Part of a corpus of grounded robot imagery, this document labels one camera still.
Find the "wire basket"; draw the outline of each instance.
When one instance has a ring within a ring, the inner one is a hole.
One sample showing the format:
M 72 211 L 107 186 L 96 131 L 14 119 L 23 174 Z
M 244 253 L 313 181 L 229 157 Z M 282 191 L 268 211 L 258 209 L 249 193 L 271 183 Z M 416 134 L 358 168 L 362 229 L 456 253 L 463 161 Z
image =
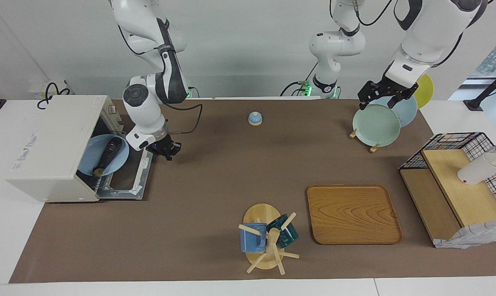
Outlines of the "wire basket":
M 421 153 L 424 150 L 462 149 L 472 161 L 483 152 L 494 146 L 485 133 L 452 133 L 438 134 L 432 137 L 416 154 L 414 154 L 399 170 L 428 169 L 428 165 Z M 496 174 L 487 178 L 485 183 L 496 198 Z

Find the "blue mug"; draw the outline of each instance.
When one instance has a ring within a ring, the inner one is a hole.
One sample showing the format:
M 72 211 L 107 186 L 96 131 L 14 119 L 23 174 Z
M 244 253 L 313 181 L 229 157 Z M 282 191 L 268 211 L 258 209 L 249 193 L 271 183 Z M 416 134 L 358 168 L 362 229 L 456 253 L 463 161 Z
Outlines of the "blue mug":
M 261 236 L 240 230 L 240 249 L 244 253 L 262 253 L 266 251 L 266 223 L 244 223 L 255 230 L 259 230 Z

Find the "label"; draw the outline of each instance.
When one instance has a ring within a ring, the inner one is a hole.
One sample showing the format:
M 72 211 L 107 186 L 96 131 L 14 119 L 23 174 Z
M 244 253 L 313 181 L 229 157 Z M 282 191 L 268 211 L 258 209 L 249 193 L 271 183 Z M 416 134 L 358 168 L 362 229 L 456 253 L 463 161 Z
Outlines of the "label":
M 92 102 L 92 106 L 93 107 L 98 107 L 100 106 L 100 103 L 102 102 L 102 97 L 101 96 L 97 96 L 96 98 L 94 98 L 94 101 Z
M 11 171 L 19 171 L 23 165 L 23 162 L 25 159 L 27 159 L 28 154 L 30 153 L 30 150 L 38 140 L 38 133 L 33 133 L 30 136 L 30 139 L 28 140 L 27 144 L 23 147 L 21 154 L 19 154 L 19 157 L 16 159 L 16 162 L 11 168 Z

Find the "green light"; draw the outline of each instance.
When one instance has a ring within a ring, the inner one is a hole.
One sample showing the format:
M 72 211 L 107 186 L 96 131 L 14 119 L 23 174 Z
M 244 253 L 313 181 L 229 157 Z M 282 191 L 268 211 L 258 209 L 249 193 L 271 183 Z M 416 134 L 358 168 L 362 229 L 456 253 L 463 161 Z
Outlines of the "green light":
M 308 85 L 308 88 L 306 88 L 305 90 L 305 96 L 310 96 L 311 93 L 312 93 L 312 87 Z
M 341 93 L 341 87 L 337 86 L 336 91 L 334 91 L 334 94 L 332 95 L 332 97 L 339 98 L 340 93 Z

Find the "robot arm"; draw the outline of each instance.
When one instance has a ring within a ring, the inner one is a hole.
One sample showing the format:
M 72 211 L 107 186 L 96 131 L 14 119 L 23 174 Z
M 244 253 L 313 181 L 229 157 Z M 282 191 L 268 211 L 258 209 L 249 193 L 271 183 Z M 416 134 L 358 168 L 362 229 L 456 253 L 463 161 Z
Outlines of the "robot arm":
M 362 6 L 365 0 L 358 0 Z M 308 84 L 311 95 L 331 97 L 336 89 L 341 65 L 335 60 L 339 56 L 355 56 L 365 48 L 365 36 L 360 31 L 353 0 L 337 0 L 333 20 L 339 25 L 337 32 L 320 32 L 310 40 L 310 52 L 317 58 L 316 72 Z
M 136 124 L 126 140 L 135 150 L 146 148 L 171 160 L 180 143 L 171 140 L 159 104 L 182 103 L 189 92 L 168 32 L 169 21 L 158 0 L 111 0 L 111 7 L 133 53 L 158 71 L 133 77 L 124 91 L 124 106 Z M 185 44 L 175 41 L 182 51 Z
M 481 17 L 487 0 L 408 0 L 409 13 L 399 19 L 407 36 L 394 53 L 380 82 L 368 81 L 359 91 L 359 107 L 393 96 L 388 106 L 409 99 L 424 75 L 463 31 Z

